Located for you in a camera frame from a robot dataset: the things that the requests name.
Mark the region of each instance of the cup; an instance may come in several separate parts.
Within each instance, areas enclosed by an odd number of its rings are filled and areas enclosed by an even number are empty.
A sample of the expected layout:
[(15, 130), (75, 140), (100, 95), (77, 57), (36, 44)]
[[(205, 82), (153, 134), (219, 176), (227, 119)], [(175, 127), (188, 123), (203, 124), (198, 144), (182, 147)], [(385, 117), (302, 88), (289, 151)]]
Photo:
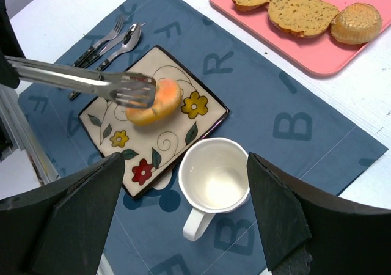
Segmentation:
[(193, 206), (183, 236), (198, 240), (216, 213), (236, 210), (249, 199), (247, 152), (224, 137), (203, 139), (183, 157), (178, 182)]

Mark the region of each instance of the mug rim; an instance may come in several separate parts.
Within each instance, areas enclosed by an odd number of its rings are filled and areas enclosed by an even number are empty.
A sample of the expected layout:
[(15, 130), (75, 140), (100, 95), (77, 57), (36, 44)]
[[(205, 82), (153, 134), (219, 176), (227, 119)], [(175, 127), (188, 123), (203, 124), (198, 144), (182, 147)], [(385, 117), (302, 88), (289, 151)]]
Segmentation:
[(231, 212), (234, 209), (238, 208), (240, 205), (242, 205), (245, 200), (247, 200), (247, 198), (249, 196), (249, 193), (250, 193), (250, 186), (247, 187), (246, 193), (236, 203), (234, 203), (233, 205), (231, 205), (229, 207), (226, 207), (226, 208), (221, 208), (221, 209), (208, 209), (208, 208), (205, 208), (204, 206), (199, 205), (198, 203), (194, 202), (193, 199), (189, 197), (188, 193), (185, 190), (183, 182), (182, 182), (182, 178), (183, 178), (183, 164), (185, 163), (186, 159), (191, 154), (191, 152), (196, 150), (198, 146), (200, 146), (200, 145), (202, 145), (202, 144), (204, 144), (206, 142), (213, 142), (213, 141), (223, 141), (223, 142), (231, 143), (236, 148), (238, 148), (246, 156), (246, 158), (249, 157), (249, 154), (245, 151), (245, 149), (242, 148), (241, 145), (239, 145), (239, 143), (237, 143), (237, 142), (235, 142), (235, 141), (233, 141), (231, 139), (227, 139), (226, 137), (212, 137), (212, 138), (208, 138), (208, 139), (202, 139), (202, 140), (196, 142), (194, 145), (192, 145), (186, 151), (186, 153), (185, 153), (185, 155), (184, 155), (184, 157), (183, 157), (183, 159), (181, 161), (181, 164), (179, 165), (179, 170), (178, 170), (179, 187), (180, 187), (183, 195), (185, 196), (186, 200), (194, 208), (197, 208), (197, 209), (199, 209), (199, 210), (201, 210), (201, 211), (203, 211), (205, 213), (226, 213), (226, 212)]

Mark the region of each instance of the metal tongs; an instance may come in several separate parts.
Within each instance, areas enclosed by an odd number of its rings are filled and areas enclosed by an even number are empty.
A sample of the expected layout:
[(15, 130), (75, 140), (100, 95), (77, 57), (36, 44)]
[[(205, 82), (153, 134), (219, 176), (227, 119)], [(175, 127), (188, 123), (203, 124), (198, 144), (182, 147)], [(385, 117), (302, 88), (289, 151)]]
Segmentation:
[(105, 73), (11, 56), (6, 58), (25, 81), (95, 94), (131, 108), (149, 108), (155, 100), (156, 81), (141, 73)]

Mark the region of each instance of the round bun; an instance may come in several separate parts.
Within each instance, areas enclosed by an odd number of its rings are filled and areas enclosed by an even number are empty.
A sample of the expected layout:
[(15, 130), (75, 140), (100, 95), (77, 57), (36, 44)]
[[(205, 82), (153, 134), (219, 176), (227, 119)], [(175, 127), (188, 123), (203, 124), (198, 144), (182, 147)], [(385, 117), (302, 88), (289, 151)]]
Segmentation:
[(340, 43), (360, 45), (376, 38), (382, 27), (378, 10), (366, 3), (354, 3), (331, 22), (331, 35)]
[(126, 118), (136, 125), (146, 125), (173, 113), (181, 101), (181, 88), (173, 79), (161, 79), (156, 83), (156, 97), (152, 107), (126, 108)]

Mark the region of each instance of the blue placemat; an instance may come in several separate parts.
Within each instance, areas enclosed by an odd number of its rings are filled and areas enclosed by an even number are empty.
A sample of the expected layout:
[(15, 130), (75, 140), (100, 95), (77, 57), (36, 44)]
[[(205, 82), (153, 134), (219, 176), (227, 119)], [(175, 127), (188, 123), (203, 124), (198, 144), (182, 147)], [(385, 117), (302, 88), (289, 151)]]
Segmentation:
[[(127, 0), (57, 63), (70, 64), (107, 34), (117, 15), (145, 23), (143, 38), (108, 71), (122, 71), (161, 45), (232, 111), (213, 136), (239, 142), (288, 173), (340, 193), (386, 150), (352, 121), (264, 57), (181, 0)], [(61, 176), (101, 158), (78, 113), (93, 98), (69, 102), (69, 91), (33, 84), (20, 106)], [(172, 199), (180, 193), (180, 200)], [(169, 184), (138, 201), (121, 191), (106, 254), (115, 275), (257, 275), (266, 266), (252, 203), (217, 215), (196, 242), (183, 238), (190, 212), (177, 170)]]

